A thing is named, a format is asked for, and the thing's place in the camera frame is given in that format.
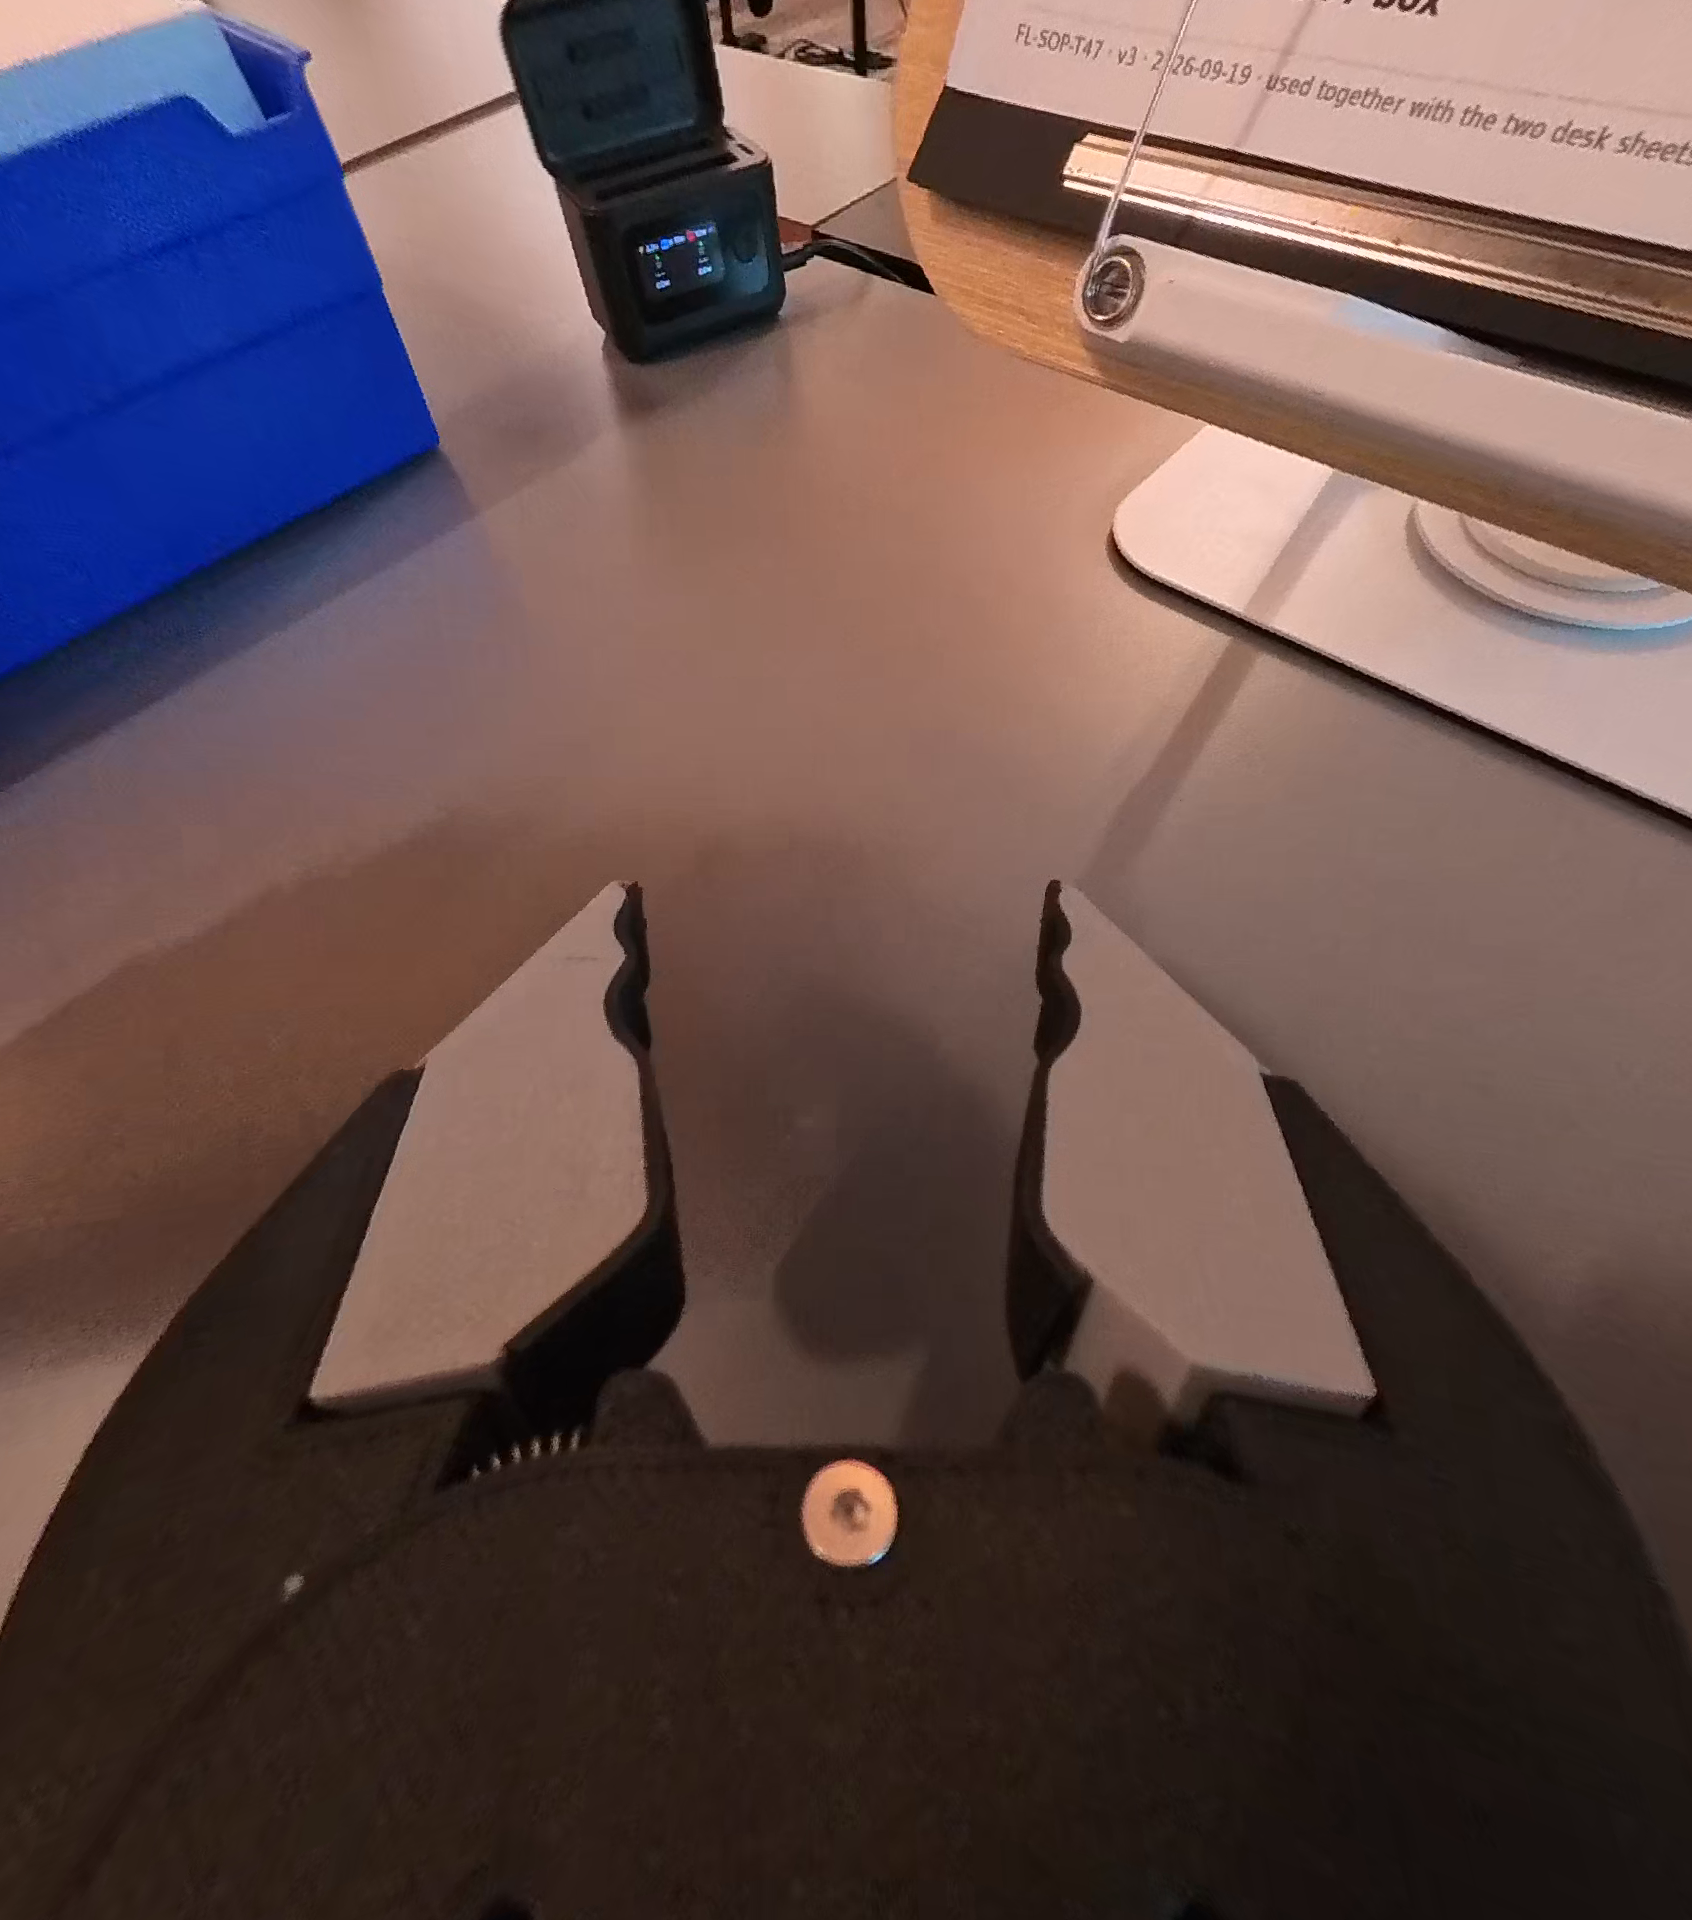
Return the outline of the white cardboard mailer box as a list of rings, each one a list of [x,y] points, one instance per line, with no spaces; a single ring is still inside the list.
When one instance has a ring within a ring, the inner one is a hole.
[[[204,4],[0,4],[0,161],[190,99],[230,133],[266,113]]]

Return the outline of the printed instruction sheet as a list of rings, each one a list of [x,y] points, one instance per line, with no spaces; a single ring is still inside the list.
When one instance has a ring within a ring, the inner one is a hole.
[[[1692,4],[968,4],[948,77],[1692,253]]]

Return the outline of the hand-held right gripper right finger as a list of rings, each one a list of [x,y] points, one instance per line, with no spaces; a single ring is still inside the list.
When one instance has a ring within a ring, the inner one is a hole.
[[[1362,1419],[1378,1386],[1255,1053],[1062,882],[1033,981],[1016,1373],[1075,1373],[1124,1429],[1193,1429],[1219,1399]]]

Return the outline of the instruction sheet on stand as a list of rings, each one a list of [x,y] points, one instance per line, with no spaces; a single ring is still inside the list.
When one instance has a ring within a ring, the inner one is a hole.
[[[1692,253],[955,90],[904,213],[981,335],[1196,421],[1144,580],[1692,823]]]

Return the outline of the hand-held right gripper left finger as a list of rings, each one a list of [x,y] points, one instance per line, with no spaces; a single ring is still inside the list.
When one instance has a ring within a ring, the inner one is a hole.
[[[590,1419],[686,1308],[636,883],[609,883],[417,1070],[311,1373],[334,1414],[502,1393]]]

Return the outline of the black charging case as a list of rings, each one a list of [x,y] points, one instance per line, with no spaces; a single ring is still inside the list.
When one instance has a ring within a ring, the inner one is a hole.
[[[787,302],[768,155],[727,122],[702,4],[504,4],[502,51],[593,321],[650,362]]]

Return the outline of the blue plastic bin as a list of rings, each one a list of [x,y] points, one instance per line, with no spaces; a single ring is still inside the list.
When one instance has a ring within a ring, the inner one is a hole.
[[[306,50],[0,155],[0,679],[440,446]]]

